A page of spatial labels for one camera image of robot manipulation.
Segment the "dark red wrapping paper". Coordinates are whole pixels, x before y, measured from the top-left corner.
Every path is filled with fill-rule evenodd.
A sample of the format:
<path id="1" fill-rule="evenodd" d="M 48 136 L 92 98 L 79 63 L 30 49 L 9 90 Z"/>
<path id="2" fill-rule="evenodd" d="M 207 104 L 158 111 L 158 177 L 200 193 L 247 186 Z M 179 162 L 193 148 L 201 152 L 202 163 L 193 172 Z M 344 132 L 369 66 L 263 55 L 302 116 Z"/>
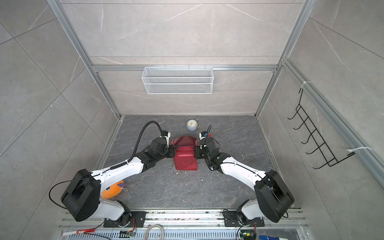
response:
<path id="1" fill-rule="evenodd" d="M 183 136 L 171 141 L 175 146 L 174 163 L 178 171 L 197 171 L 198 163 L 195 157 L 197 139 L 191 136 Z"/>

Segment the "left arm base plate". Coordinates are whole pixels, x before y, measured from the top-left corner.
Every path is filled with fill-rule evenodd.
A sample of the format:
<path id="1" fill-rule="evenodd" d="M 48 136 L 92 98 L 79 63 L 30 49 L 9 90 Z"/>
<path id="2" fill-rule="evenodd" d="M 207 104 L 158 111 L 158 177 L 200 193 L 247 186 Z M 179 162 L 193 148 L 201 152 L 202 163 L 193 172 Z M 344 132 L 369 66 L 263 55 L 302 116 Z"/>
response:
<path id="1" fill-rule="evenodd" d="M 146 212 L 129 212 L 123 213 L 123 215 L 116 221 L 106 219 L 104 228 L 133 228 L 134 225 L 138 228 L 144 226 Z"/>

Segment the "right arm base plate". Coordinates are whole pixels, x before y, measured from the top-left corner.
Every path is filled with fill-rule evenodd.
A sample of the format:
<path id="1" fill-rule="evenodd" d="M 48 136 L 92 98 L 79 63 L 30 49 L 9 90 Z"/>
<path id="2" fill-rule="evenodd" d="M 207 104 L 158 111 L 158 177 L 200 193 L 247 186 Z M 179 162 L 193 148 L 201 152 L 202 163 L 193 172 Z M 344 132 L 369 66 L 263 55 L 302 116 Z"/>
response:
<path id="1" fill-rule="evenodd" d="M 263 217 L 255 218 L 253 220 L 243 223 L 241 222 L 240 215 L 236 211 L 229 211 L 224 209 L 222 211 L 222 215 L 223 215 L 226 227 L 241 227 L 241 226 L 264 227 L 265 226 Z"/>

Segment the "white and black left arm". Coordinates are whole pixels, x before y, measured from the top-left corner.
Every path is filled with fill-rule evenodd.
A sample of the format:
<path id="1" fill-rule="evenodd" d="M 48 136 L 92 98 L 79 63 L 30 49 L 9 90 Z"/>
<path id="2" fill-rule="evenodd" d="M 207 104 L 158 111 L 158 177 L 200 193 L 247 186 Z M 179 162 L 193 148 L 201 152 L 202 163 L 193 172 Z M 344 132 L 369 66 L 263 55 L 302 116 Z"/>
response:
<path id="1" fill-rule="evenodd" d="M 156 121 L 145 124 L 147 128 L 155 124 L 160 136 L 151 144 L 138 152 L 135 145 L 133 154 L 123 162 L 95 171 L 79 170 L 72 180 L 68 180 L 66 190 L 61 196 L 61 202 L 56 206 L 67 210 L 77 222 L 89 218 L 103 218 L 114 222 L 119 227 L 125 227 L 131 222 L 131 211 L 121 201 L 111 201 L 102 197 L 103 191 L 128 177 L 138 175 L 151 168 L 157 162 L 170 158 L 174 147 L 170 143 L 170 132 L 163 130 Z"/>

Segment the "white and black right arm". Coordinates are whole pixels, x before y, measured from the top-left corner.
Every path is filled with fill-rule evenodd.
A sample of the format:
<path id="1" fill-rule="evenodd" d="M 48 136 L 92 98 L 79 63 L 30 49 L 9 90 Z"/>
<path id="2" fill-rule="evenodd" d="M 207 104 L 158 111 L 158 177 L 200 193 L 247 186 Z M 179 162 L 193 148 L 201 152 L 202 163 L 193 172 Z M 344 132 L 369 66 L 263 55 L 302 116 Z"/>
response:
<path id="1" fill-rule="evenodd" d="M 204 159 L 211 171 L 231 176 L 255 191 L 256 198 L 245 201 L 236 210 L 236 218 L 241 225 L 249 225 L 260 218 L 278 223 L 288 217 L 288 209 L 295 198 L 278 172 L 253 169 L 207 145 L 197 147 L 195 155 Z"/>

